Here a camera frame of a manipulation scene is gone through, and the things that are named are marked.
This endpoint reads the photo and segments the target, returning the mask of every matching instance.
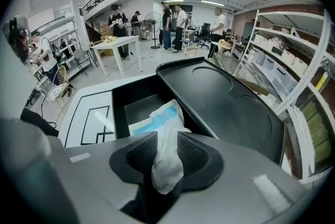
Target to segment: white t-shirt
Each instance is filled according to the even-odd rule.
[[[217,29],[216,31],[213,32],[213,34],[222,35],[222,33],[224,31],[224,26],[226,25],[226,17],[222,14],[219,15],[218,18],[216,19],[216,22],[215,22],[215,25],[214,25],[213,29],[218,27],[220,25],[220,23],[223,24],[222,28]]]
[[[48,39],[41,37],[41,40],[38,45],[38,49],[43,50],[43,52],[48,51],[49,60],[48,61],[42,60],[41,65],[45,72],[50,71],[57,64],[57,60],[52,55],[50,43]]]
[[[180,26],[180,23],[182,22],[182,20],[183,19],[186,19],[187,17],[186,17],[186,13],[185,13],[185,11],[184,10],[181,10],[179,13],[178,13],[178,18],[177,18],[177,27],[179,27]],[[185,23],[186,22],[184,22],[182,25],[181,25],[181,27],[184,29],[185,28]]]

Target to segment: black tray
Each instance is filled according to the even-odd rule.
[[[156,74],[113,90],[117,138],[175,98],[192,133],[254,149],[281,164],[284,124],[238,79],[203,57],[162,64]]]

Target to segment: floor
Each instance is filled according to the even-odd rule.
[[[139,71],[139,67],[137,64],[137,57],[136,57],[136,50],[134,46],[130,46],[129,52],[132,52],[133,55],[130,55],[130,60],[124,60],[122,62],[124,70],[125,70],[125,77],[132,77],[138,76],[143,74],[155,73],[156,68],[158,65],[170,61],[180,60],[185,58],[184,51],[178,53],[172,52],[160,52],[160,49],[151,49],[150,47],[154,45],[154,41],[145,40],[142,41],[140,44],[141,48],[141,56],[142,56],[142,66],[143,72]],[[199,48],[197,50],[196,56],[197,57],[205,57],[208,55],[208,49],[203,47],[202,49]],[[115,57],[103,57],[103,63],[107,72],[109,73],[108,77],[105,77],[103,71],[101,70],[100,66],[98,68],[96,66],[88,66],[85,70],[87,76],[84,74],[78,74],[76,77],[73,77],[70,80],[70,83],[77,88],[77,90],[91,86],[94,84],[104,83],[112,80],[121,79],[120,72],[117,68],[117,63]],[[72,97],[68,98],[65,96],[63,98],[64,103],[70,105]],[[41,115],[41,104],[43,102],[43,97],[40,97],[32,106],[31,110],[37,112]],[[50,122],[55,122],[57,124],[56,128],[60,130],[62,125],[62,121],[64,118],[64,113],[61,112],[61,109],[56,101],[48,102],[45,100],[43,102],[43,118]]]

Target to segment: standing fan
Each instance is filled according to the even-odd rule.
[[[158,49],[160,46],[156,46],[156,26],[158,27],[158,31],[162,26],[162,15],[158,12],[150,12],[144,18],[144,26],[150,32],[153,32],[153,40],[155,41],[155,45],[151,46],[151,49]]]

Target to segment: fluorescent light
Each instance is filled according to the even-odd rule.
[[[184,0],[165,0],[164,2],[167,3],[178,3],[178,2],[183,2]]]
[[[202,2],[206,3],[206,4],[215,4],[215,5],[225,6],[224,4],[214,3],[214,2],[210,2],[210,1],[202,1]]]

